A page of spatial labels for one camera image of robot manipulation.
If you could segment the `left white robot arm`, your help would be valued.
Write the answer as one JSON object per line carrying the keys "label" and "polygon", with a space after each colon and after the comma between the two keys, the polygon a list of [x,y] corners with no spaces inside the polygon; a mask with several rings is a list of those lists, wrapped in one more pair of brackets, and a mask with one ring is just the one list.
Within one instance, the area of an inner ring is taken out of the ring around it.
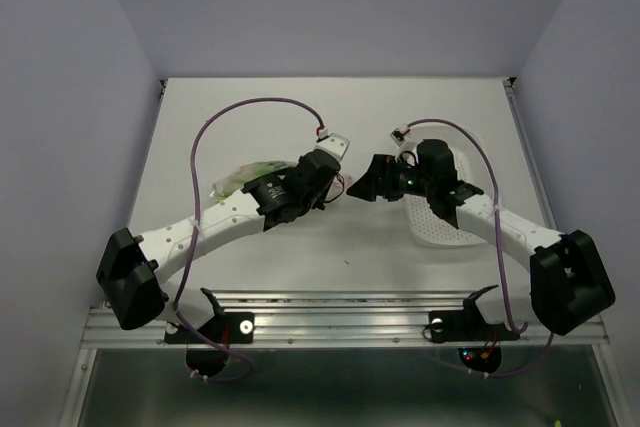
{"label": "left white robot arm", "polygon": [[248,182],[198,218],[139,235],[128,228],[114,232],[96,278],[119,326],[134,330],[162,320],[187,325],[199,340],[215,339],[223,318],[213,293],[176,276],[188,275],[195,260],[226,244],[322,208],[340,169],[338,157],[315,149],[284,174]]}

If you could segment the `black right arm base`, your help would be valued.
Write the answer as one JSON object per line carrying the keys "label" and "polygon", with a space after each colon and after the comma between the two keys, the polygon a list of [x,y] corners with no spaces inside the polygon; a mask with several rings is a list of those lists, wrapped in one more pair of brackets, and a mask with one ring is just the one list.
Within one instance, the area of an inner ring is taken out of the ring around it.
{"label": "black right arm base", "polygon": [[501,366],[499,329],[487,324],[481,317],[476,318],[462,311],[436,312],[429,316],[428,323],[422,329],[422,336],[436,344],[480,342],[480,346],[458,348],[462,367],[471,372],[489,376],[495,374]]}

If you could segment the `clear zip top bag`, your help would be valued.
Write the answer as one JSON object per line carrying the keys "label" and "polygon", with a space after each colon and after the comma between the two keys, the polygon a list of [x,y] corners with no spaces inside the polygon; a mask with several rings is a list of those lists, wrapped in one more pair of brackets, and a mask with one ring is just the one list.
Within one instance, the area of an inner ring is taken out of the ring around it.
{"label": "clear zip top bag", "polygon": [[214,202],[221,202],[248,182],[264,175],[286,172],[296,165],[296,162],[282,160],[257,161],[242,165],[227,176],[214,181],[209,198]]}

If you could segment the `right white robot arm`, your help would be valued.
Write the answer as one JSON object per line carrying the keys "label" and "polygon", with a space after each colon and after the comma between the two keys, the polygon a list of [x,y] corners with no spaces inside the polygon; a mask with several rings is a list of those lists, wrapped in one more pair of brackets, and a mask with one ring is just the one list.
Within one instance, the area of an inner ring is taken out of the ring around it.
{"label": "right white robot arm", "polygon": [[537,322],[556,335],[566,335],[616,301],[588,234],[561,233],[500,209],[480,188],[459,178],[454,155],[442,140],[418,143],[413,162],[374,155],[347,193],[368,202],[422,197],[437,218],[495,246],[500,259],[510,257],[526,270],[529,284],[521,293],[498,293],[493,286],[475,293],[472,306],[460,313],[461,328],[472,337],[511,322]]}

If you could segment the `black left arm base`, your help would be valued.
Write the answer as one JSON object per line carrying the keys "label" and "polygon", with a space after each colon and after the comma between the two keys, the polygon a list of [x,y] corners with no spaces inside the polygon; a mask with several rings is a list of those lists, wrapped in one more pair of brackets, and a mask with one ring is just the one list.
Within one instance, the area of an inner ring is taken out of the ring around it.
{"label": "black left arm base", "polygon": [[195,335],[186,327],[167,323],[163,341],[185,347],[185,365],[191,378],[204,383],[239,381],[255,370],[254,362],[237,347],[254,340],[255,315],[230,312],[214,317]]}

